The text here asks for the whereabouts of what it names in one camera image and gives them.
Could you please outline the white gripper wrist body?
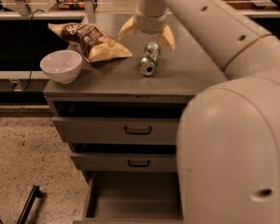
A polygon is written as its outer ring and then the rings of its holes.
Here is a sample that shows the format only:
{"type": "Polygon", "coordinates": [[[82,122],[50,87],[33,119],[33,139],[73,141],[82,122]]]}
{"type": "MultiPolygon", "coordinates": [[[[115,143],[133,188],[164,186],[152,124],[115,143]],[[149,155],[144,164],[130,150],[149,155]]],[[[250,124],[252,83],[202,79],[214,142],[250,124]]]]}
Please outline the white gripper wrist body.
{"type": "Polygon", "coordinates": [[[133,25],[142,33],[154,35],[161,33],[167,25],[167,12],[151,17],[137,8],[133,14],[133,25]]]}

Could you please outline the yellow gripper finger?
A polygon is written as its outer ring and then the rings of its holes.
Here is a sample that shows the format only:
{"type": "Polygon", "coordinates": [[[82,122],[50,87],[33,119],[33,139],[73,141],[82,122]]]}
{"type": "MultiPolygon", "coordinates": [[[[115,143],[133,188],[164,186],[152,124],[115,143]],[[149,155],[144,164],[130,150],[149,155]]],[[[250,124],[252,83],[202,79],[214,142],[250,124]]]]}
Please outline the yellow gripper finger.
{"type": "Polygon", "coordinates": [[[166,25],[158,34],[158,40],[164,49],[168,49],[171,52],[175,51],[175,37],[169,25],[166,25]]]}
{"type": "Polygon", "coordinates": [[[126,35],[134,35],[137,32],[137,26],[134,23],[134,17],[130,17],[120,28],[118,40],[121,40],[126,35]]]}

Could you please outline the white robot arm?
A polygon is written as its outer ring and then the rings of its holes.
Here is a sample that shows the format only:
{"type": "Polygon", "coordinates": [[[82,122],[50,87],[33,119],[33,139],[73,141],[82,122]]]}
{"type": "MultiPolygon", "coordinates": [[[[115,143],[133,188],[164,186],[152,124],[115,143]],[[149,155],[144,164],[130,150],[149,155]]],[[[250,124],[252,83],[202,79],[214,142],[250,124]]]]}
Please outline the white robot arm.
{"type": "Polygon", "coordinates": [[[222,0],[139,0],[121,35],[173,13],[226,76],[177,129],[185,224],[280,224],[280,40],[222,0]]]}

